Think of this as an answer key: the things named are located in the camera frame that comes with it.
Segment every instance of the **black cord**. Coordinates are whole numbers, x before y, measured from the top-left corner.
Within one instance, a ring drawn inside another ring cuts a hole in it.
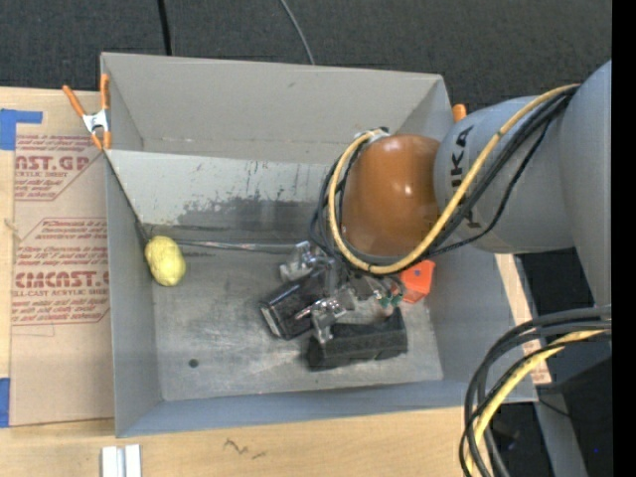
[[[567,106],[572,96],[574,95],[575,91],[576,87],[566,90],[556,95],[553,99],[545,102],[537,110],[531,113],[531,115],[523,122],[520,128],[511,137],[511,139],[506,143],[504,149],[497,156],[495,162],[490,166],[486,174],[474,186],[471,195],[464,200],[459,210],[446,224],[445,228],[440,232],[440,234],[435,238],[431,246],[428,248],[428,251],[422,254],[420,259],[425,259],[427,257],[441,254],[442,252],[448,252],[459,246],[464,245],[464,243],[459,242],[457,245],[454,244],[442,249],[438,249],[439,246],[444,243],[448,239],[448,237],[450,237],[450,235],[457,229],[457,227],[459,227],[464,218],[466,218],[469,212],[477,204],[483,193],[490,186],[497,174],[501,171],[501,169],[512,157],[512,155],[519,149],[519,147],[526,141],[526,139],[532,136],[532,134],[542,124],[551,121],[557,114],[564,110],[564,108]],[[470,239],[469,241],[474,241],[482,237],[484,234],[486,234],[486,232],[481,234],[477,238]]]
[[[166,50],[166,55],[168,57],[172,57],[172,43],[170,41],[170,27],[168,26],[168,14],[166,12],[165,0],[157,0],[157,7],[159,8],[159,19],[161,20],[163,45]]]
[[[511,179],[510,183],[508,184],[508,187],[506,188],[506,191],[504,192],[504,195],[503,195],[503,197],[501,199],[501,202],[499,204],[497,212],[495,213],[495,216],[492,219],[492,221],[490,222],[490,224],[481,233],[479,233],[479,234],[477,234],[477,235],[475,235],[473,237],[466,238],[465,240],[462,240],[460,242],[456,242],[456,243],[453,243],[451,245],[447,245],[446,247],[442,247],[440,249],[436,249],[435,251],[428,253],[426,255],[426,257],[432,257],[432,256],[435,256],[435,255],[438,255],[438,254],[442,254],[444,252],[449,252],[451,250],[455,250],[455,249],[457,249],[459,247],[463,247],[464,245],[466,245],[468,243],[471,243],[471,242],[474,242],[477,239],[480,239],[485,234],[490,232],[493,228],[495,228],[497,223],[499,223],[499,220],[501,219],[502,215],[504,214],[504,210],[506,209],[506,205],[508,205],[508,200],[510,200],[510,195],[512,194],[513,189],[517,185],[517,182],[519,182],[519,179],[521,179],[523,173],[526,171],[526,167],[528,166],[528,164],[530,164],[530,160],[535,155],[535,152],[537,152],[537,149],[539,148],[539,145],[541,145],[541,143],[544,141],[544,138],[546,137],[546,133],[548,132],[548,129],[549,129],[551,123],[552,123],[552,120],[548,120],[546,122],[546,126],[544,127],[544,130],[543,130],[541,136],[533,144],[532,148],[529,150],[528,154],[526,155],[526,157],[522,161],[521,165],[517,169],[517,172],[515,173],[515,175]]]
[[[493,345],[484,358],[482,364],[475,372],[466,393],[464,417],[466,419],[470,419],[473,415],[475,415],[475,413],[471,415],[471,408],[475,394],[478,394],[478,403],[483,404],[484,398],[486,397],[485,388],[488,370],[492,364],[506,352],[528,341],[542,337],[545,338],[550,335],[595,328],[603,330],[611,329],[611,321],[609,321],[608,318],[611,318],[611,306],[604,306],[601,308],[578,308],[551,315],[545,315],[523,323],[508,331]],[[528,330],[533,329],[535,332],[525,334]],[[469,420],[467,420],[466,425],[470,434],[472,430],[469,426]],[[506,477],[508,472],[503,460],[501,459],[499,450],[494,438],[492,437],[492,433],[489,429],[486,429],[484,435],[488,448],[492,454],[493,464],[497,470],[499,470],[501,475]]]
[[[517,131],[515,131],[515,133],[511,136],[511,138],[506,142],[506,144],[504,145],[502,151],[494,159],[493,163],[487,169],[487,171],[482,176],[480,181],[476,183],[476,185],[474,186],[470,196],[466,197],[466,199],[462,202],[462,204],[458,208],[456,214],[450,219],[450,221],[446,224],[444,229],[435,238],[435,240],[432,242],[432,244],[428,248],[428,250],[425,251],[423,254],[421,254],[416,259],[416,261],[421,261],[421,260],[426,259],[428,257],[433,257],[433,256],[436,256],[436,255],[442,254],[444,252],[449,252],[451,250],[457,249],[457,248],[459,248],[459,247],[461,247],[463,245],[466,245],[466,244],[468,244],[470,242],[473,242],[473,241],[481,238],[482,236],[484,236],[486,233],[491,231],[496,226],[496,224],[501,219],[501,216],[503,215],[503,212],[504,212],[504,210],[506,208],[506,205],[507,205],[507,203],[508,203],[508,201],[510,199],[510,196],[512,195],[512,191],[513,191],[515,185],[520,180],[521,176],[523,175],[523,172],[525,171],[525,169],[527,168],[528,164],[530,163],[531,158],[533,157],[533,155],[536,153],[537,149],[539,148],[539,145],[543,142],[544,138],[546,137],[548,128],[550,126],[550,123],[554,120],[554,118],[559,113],[561,113],[564,110],[564,108],[569,103],[571,97],[575,94],[576,89],[577,89],[577,87],[573,87],[573,88],[571,88],[569,90],[566,90],[566,91],[556,95],[555,97],[553,97],[552,99],[546,101],[541,106],[539,106],[539,108],[537,108],[535,111],[533,111],[532,113],[529,114],[529,116],[519,126],[519,129]],[[522,164],[518,168],[518,170],[517,170],[516,174],[514,175],[513,179],[511,179],[511,182],[509,183],[509,185],[508,185],[508,187],[507,187],[507,189],[506,189],[506,191],[504,193],[504,196],[502,197],[502,200],[501,200],[499,208],[498,208],[498,210],[497,210],[497,212],[495,214],[495,217],[493,218],[493,220],[491,221],[489,226],[477,236],[473,236],[471,238],[467,238],[467,239],[465,239],[465,240],[463,240],[461,242],[456,242],[456,243],[453,243],[451,245],[447,245],[445,247],[440,247],[454,233],[454,231],[457,229],[457,227],[459,227],[459,225],[462,223],[462,221],[467,217],[468,213],[476,205],[476,203],[479,201],[479,199],[481,198],[483,193],[491,185],[493,180],[496,178],[496,176],[499,174],[499,172],[505,166],[505,164],[509,161],[509,159],[513,156],[513,154],[542,125],[544,126],[544,130],[543,130],[542,134],[535,141],[535,143],[533,144],[533,146],[530,149],[529,153],[526,155],[526,157],[522,161]],[[340,193],[340,200],[339,200],[340,201],[340,214],[342,213],[342,192],[344,192],[344,189],[345,189],[347,175],[348,175],[348,173],[349,173],[349,171],[350,171],[350,169],[351,169],[351,167],[352,167],[352,165],[354,163],[354,158],[357,158],[360,150],[361,149],[356,150],[355,153],[352,155],[352,159],[350,160],[350,162],[348,164],[345,176],[340,181],[340,183],[338,184],[337,193]],[[328,242],[329,241],[329,237],[327,236],[327,233],[329,233],[329,232],[328,232],[328,229],[327,229],[326,221],[324,219],[324,215],[322,213],[323,213],[324,207],[326,205],[326,202],[324,201],[326,189],[327,189],[327,186],[328,186],[328,184],[329,184],[329,182],[331,180],[331,177],[333,176],[334,169],[335,168],[332,168],[330,170],[330,172],[328,173],[328,175],[327,175],[327,177],[325,179],[325,182],[323,184],[323,188],[324,189],[321,190],[320,205],[319,205],[319,207],[317,209],[318,212],[316,214],[314,214],[314,217],[312,218],[312,222],[311,222],[311,225],[310,225],[310,227],[311,227],[310,234],[313,235],[313,236],[316,236],[316,234],[313,231],[313,229],[317,227],[319,229],[319,232],[320,232],[319,239],[321,241],[323,241],[323,242]],[[338,220],[337,224],[340,224],[340,217],[339,217],[340,214],[338,214],[338,213],[336,214],[337,220]],[[352,249],[350,246],[349,246],[349,249],[353,253],[356,252],[356,250]],[[338,255],[340,255],[341,259],[344,260],[344,257],[342,257],[342,255],[335,250],[335,248],[333,247],[332,243],[329,246],[329,252],[334,253],[334,254],[337,253]]]

